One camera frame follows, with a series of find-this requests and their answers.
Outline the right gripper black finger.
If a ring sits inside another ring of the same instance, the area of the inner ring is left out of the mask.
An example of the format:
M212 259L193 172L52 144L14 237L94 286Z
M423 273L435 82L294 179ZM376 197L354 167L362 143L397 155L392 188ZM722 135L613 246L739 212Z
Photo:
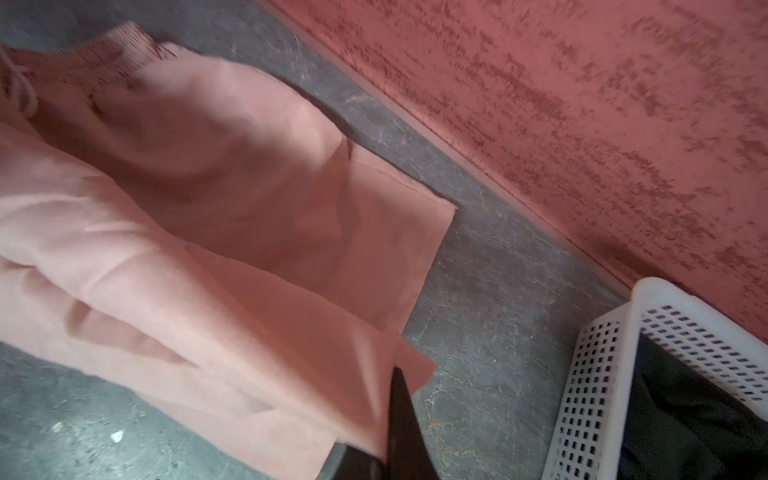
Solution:
M423 440L405 376L392 374L386 455L383 460L347 447L332 478L337 480L438 480Z

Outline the pink shorts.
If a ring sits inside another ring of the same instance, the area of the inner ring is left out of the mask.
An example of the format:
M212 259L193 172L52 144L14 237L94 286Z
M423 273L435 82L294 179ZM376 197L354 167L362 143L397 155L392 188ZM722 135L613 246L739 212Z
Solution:
M1 340L312 479L386 455L402 335L454 205L249 65L134 23L1 50Z

